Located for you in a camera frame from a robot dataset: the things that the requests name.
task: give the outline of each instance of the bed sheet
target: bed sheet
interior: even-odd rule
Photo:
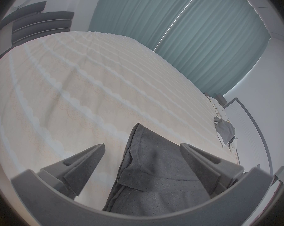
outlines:
[[[132,127],[237,162],[221,147],[206,96],[129,37],[62,32],[0,60],[0,162],[9,178],[93,145],[106,153],[76,201],[102,209]]]

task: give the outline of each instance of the bed sheet wrinkle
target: bed sheet wrinkle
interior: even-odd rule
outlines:
[[[105,143],[105,155],[75,199],[95,209],[106,202],[138,122],[177,145],[236,162],[220,145],[210,101],[128,37],[63,32],[32,40],[0,60],[0,86],[0,162],[8,177],[18,167],[38,171]]]

